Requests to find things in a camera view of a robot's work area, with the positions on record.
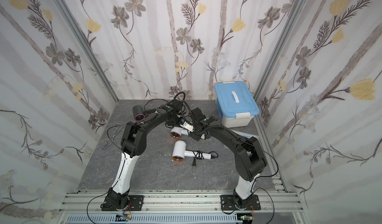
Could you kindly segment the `blue lid storage box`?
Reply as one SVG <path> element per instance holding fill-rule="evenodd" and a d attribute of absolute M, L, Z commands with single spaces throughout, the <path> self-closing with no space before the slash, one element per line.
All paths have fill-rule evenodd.
<path fill-rule="evenodd" d="M 244 127 L 260 114 L 260 109 L 244 82 L 220 82 L 214 85 L 214 90 L 217 110 L 224 126 Z"/>

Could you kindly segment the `aluminium mounting rail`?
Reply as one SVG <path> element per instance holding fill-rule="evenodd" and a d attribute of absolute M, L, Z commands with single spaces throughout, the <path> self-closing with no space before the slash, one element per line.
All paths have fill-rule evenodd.
<path fill-rule="evenodd" d="M 55 224 L 307 224 L 295 193 L 258 189 L 246 208 L 229 191 L 131 191 L 124 211 L 102 211 L 104 191 L 67 194 Z"/>

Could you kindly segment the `metal tongs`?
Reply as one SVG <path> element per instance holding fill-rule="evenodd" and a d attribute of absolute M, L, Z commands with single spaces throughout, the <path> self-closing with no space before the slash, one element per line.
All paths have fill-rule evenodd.
<path fill-rule="evenodd" d="M 121 123 L 116 123 L 115 125 L 113 125 L 109 129 L 107 129 L 106 130 L 107 139 L 104 142 L 104 144 L 102 145 L 100 150 L 106 150 L 109 146 L 114 145 L 115 144 L 115 142 L 114 142 L 115 138 L 122 131 L 124 131 L 124 126 Z"/>

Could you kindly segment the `dark grey pink hair dryer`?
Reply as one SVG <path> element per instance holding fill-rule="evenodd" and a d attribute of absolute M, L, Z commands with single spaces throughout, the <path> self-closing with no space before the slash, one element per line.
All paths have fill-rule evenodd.
<path fill-rule="evenodd" d="M 145 110 L 140 105 L 135 105 L 132 108 L 133 116 L 136 122 L 149 121 L 154 118 L 154 114 L 157 114 L 157 109 Z"/>

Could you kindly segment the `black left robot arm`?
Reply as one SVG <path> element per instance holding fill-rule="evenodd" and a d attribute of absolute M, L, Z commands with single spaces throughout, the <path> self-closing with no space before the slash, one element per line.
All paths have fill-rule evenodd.
<path fill-rule="evenodd" d="M 132 109 L 134 122 L 128 122 L 120 142 L 121 161 L 116 179 L 106 193 L 100 208 L 102 211 L 123 211 L 131 203 L 128 194 L 135 165 L 147 147 L 147 135 L 157 126 L 169 122 L 171 126 L 179 123 L 182 101 L 173 99 L 157 108 L 144 110 L 135 105 Z"/>

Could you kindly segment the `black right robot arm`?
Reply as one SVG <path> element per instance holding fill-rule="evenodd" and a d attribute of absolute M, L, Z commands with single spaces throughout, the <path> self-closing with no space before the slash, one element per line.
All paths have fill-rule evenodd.
<path fill-rule="evenodd" d="M 259 141 L 255 137 L 247 138 L 225 127 L 213 116 L 205 116 L 199 108 L 190 112 L 194 131 L 191 137 L 200 140 L 202 135 L 213 137 L 228 147 L 234 154 L 235 168 L 239 180 L 233 191 L 233 201 L 237 209 L 243 210 L 249 205 L 253 187 L 267 166 L 267 161 Z"/>

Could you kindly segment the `white hair dryer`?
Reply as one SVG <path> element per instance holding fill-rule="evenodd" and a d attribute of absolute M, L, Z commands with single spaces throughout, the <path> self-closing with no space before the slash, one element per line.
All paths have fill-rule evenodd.
<path fill-rule="evenodd" d="M 184 141 L 176 141 L 172 153 L 172 160 L 181 162 L 185 160 L 185 157 L 192 157 L 195 159 L 212 159 L 210 153 L 186 150 L 186 143 Z"/>
<path fill-rule="evenodd" d="M 174 127 L 171 131 L 170 131 L 170 136 L 175 138 L 175 139 L 180 139 L 181 136 L 188 136 L 196 141 L 199 141 L 199 140 L 205 140 L 206 137 L 204 134 L 202 135 L 198 135 L 196 134 L 195 132 L 191 132 L 187 129 L 183 129 L 181 127 Z"/>

